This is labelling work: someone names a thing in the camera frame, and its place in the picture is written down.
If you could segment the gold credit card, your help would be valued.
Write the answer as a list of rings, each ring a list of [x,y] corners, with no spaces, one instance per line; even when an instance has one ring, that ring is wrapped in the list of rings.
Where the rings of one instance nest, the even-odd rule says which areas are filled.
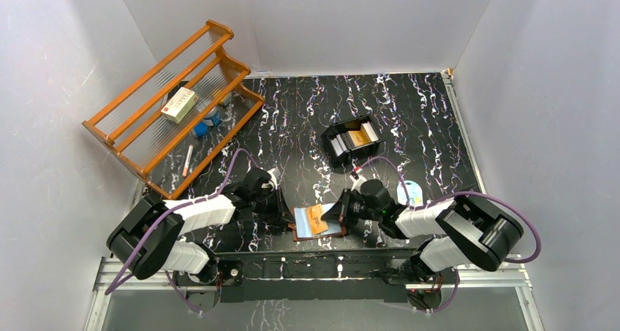
[[[351,139],[354,148],[369,144],[368,139],[361,130],[350,130],[347,134]]]
[[[328,223],[322,220],[324,213],[323,205],[314,205],[306,209],[306,217],[313,235],[320,235],[329,229]]]

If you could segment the brown leather card holder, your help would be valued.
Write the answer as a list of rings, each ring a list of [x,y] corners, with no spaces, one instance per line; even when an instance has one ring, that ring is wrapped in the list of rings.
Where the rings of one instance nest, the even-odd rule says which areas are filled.
[[[333,207],[333,203],[314,205],[307,208],[295,208],[293,215],[295,223],[292,230],[295,242],[313,240],[324,237],[344,236],[346,228],[340,223],[327,222],[321,219]]]

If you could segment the black card tray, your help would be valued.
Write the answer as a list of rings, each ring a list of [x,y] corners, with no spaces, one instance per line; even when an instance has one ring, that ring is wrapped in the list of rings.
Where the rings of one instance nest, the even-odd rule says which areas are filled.
[[[320,135],[328,162],[335,170],[354,160],[376,156],[385,142],[374,118],[367,114],[332,123]]]

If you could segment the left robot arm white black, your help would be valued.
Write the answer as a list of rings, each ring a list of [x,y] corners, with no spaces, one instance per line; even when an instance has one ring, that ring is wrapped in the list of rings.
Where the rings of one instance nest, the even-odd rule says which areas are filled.
[[[202,243],[180,238],[207,227],[258,216],[268,224],[291,224],[276,171],[252,167],[215,197],[164,201],[141,199],[109,234],[106,246],[138,280],[160,270],[188,273],[200,284],[219,275],[219,259]]]

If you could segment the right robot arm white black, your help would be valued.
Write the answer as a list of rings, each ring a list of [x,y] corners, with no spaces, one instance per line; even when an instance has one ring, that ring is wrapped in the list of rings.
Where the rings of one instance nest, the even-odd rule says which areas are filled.
[[[480,193],[465,191],[428,207],[412,208],[395,201],[380,180],[344,189],[321,219],[346,227],[372,220],[387,236],[399,240],[428,235],[429,240],[399,267],[375,273],[388,284],[429,283],[443,270],[467,264],[495,271],[524,234],[511,215]]]

